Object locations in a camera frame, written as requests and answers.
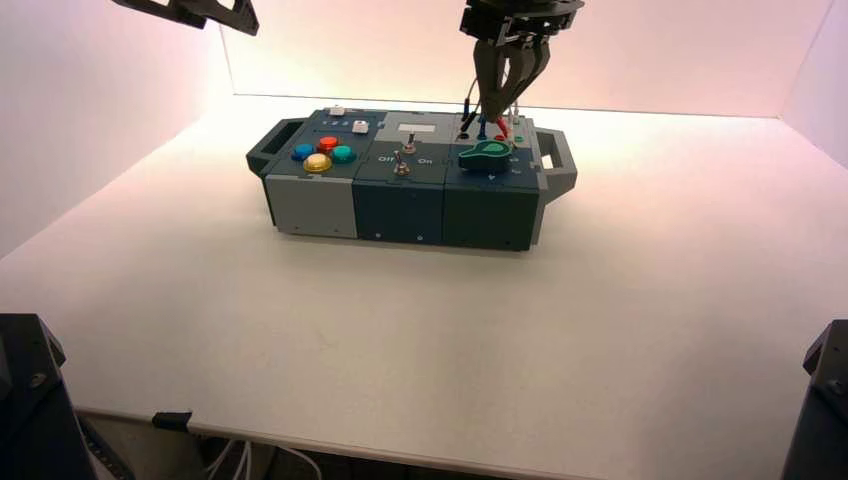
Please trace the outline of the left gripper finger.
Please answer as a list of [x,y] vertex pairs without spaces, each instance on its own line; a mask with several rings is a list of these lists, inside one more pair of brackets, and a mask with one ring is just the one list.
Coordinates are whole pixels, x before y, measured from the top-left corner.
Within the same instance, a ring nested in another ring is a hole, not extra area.
[[234,0],[230,7],[220,1],[200,0],[195,2],[195,12],[250,36],[256,36],[259,31],[260,24],[251,0]]
[[146,15],[202,30],[206,18],[191,11],[182,1],[113,0],[113,3]]

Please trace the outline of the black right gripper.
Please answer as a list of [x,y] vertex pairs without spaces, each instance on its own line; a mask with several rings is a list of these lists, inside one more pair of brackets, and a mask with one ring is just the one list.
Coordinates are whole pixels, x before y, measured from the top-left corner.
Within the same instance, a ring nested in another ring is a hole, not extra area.
[[[550,61],[549,37],[569,29],[579,0],[469,0],[459,30],[477,39],[473,60],[483,117],[495,122],[541,75]],[[504,46],[531,39],[522,45]],[[509,61],[506,82],[504,74]]]

